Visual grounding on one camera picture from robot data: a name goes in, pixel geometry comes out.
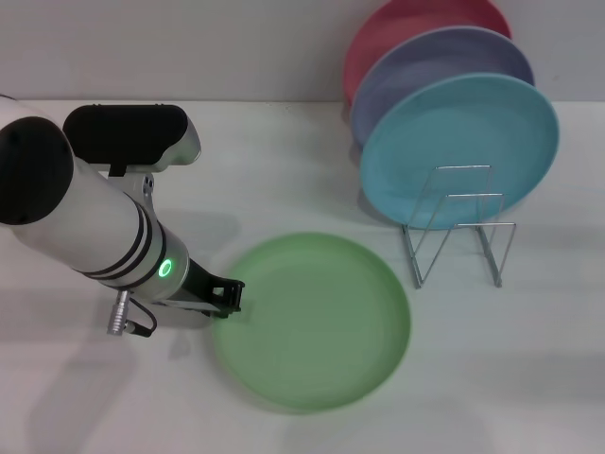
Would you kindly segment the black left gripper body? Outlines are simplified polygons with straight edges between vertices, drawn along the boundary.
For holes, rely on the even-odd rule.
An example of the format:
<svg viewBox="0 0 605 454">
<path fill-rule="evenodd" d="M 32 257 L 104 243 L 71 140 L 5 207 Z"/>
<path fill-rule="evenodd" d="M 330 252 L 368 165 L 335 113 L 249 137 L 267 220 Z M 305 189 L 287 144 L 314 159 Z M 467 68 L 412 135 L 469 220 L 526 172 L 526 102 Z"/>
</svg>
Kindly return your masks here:
<svg viewBox="0 0 605 454">
<path fill-rule="evenodd" d="M 205 270 L 197 262 L 189 262 L 188 270 L 175 294 L 164 300 L 168 306 L 196 311 L 219 312 L 216 288 L 222 288 L 220 278 Z"/>
</svg>

